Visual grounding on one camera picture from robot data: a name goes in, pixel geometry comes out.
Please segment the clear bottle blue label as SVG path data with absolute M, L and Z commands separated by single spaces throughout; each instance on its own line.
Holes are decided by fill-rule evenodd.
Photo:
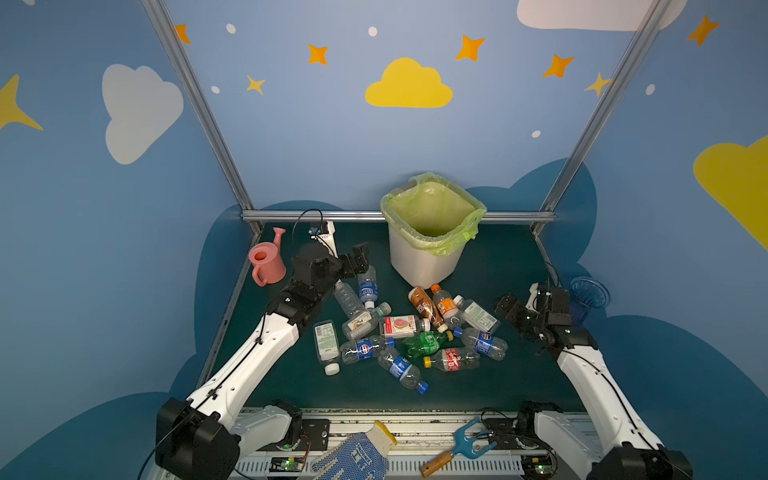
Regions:
M 379 297 L 376 269 L 373 265 L 357 275 L 358 296 L 366 309 L 374 309 Z

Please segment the clear bottle white cap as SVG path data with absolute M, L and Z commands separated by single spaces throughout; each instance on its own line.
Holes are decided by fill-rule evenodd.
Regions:
M 356 318 L 365 311 L 365 307 L 356 292 L 342 280 L 336 282 L 334 296 L 349 320 Z

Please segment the clear bottle green cap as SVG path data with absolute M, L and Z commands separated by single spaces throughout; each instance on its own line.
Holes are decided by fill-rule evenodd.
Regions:
M 358 340 L 371 333 L 378 324 L 391 313 L 391 306 L 383 302 L 373 309 L 354 307 L 348 313 L 348 320 L 342 325 L 342 331 L 348 340 Z

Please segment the coke bottle yellow cap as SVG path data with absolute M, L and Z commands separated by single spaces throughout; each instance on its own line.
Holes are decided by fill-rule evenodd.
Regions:
M 445 348 L 423 358 L 424 367 L 443 372 L 475 369 L 480 366 L 480 354 L 472 348 Z

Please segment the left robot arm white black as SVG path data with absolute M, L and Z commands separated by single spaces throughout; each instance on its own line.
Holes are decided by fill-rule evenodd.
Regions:
M 368 270 L 369 247 L 333 254 L 326 245 L 304 245 L 293 274 L 267 303 L 248 339 L 212 377 L 186 399 L 169 399 L 156 418 L 150 461 L 178 479 L 226 479 L 244 456 L 274 444 L 292 447 L 300 437 L 301 411 L 285 402 L 256 414 L 240 412 L 280 357 L 317 319 L 342 279 Z

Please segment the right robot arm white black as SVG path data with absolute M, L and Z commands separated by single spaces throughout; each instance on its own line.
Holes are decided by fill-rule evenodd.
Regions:
M 556 361 L 595 428 L 585 435 L 554 403 L 526 401 L 514 420 L 515 436 L 553 453 L 581 479 L 692 479 L 686 456 L 668 449 L 643 422 L 611 375 L 598 343 L 568 312 L 569 294 L 531 285 L 530 297 L 494 302 L 497 317 Z

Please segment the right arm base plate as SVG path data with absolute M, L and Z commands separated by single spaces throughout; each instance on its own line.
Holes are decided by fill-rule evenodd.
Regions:
M 495 442 L 502 450 L 553 450 L 553 446 L 542 440 L 530 422 L 517 418 L 491 417 L 481 420 L 488 432 L 488 441 Z

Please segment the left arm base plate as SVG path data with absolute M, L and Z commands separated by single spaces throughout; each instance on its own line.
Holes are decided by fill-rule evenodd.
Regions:
M 304 452 L 309 449 L 310 452 L 324 452 L 328 450 L 330 440 L 331 422 L 328 419 L 304 419 L 301 428 L 295 438 L 268 444 L 261 448 L 261 451 L 282 451 L 282 452 Z

